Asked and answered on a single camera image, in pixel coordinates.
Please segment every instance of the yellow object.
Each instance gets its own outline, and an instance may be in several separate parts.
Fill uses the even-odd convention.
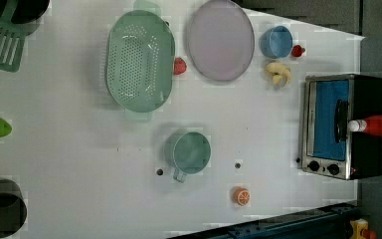
[[[361,231],[368,229],[368,222],[366,220],[359,219],[356,221],[350,221],[350,224],[353,228],[353,234],[350,239],[366,239],[365,237],[361,236]]]
[[[266,71],[273,77],[273,84],[277,85],[282,79],[289,84],[291,80],[290,68],[279,62],[273,62],[266,66]]]

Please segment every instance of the teal mug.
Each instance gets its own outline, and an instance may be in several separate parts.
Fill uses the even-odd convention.
[[[173,134],[165,145],[165,156],[175,167],[173,179],[184,182],[187,174],[195,174],[210,160],[209,140],[199,132]]]

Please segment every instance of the orange fruit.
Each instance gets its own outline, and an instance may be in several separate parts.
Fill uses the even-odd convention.
[[[240,206],[247,205],[250,201],[250,191],[244,187],[240,187],[235,191],[235,201]]]

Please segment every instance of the blue cup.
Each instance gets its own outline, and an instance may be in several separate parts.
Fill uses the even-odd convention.
[[[263,34],[260,48],[266,57],[284,58],[292,50],[292,34],[284,26],[274,27]]]

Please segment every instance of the plate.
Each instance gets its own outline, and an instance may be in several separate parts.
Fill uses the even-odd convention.
[[[235,80],[253,59],[253,26],[243,9],[229,0],[201,6],[189,24],[187,39],[195,67],[208,79]]]

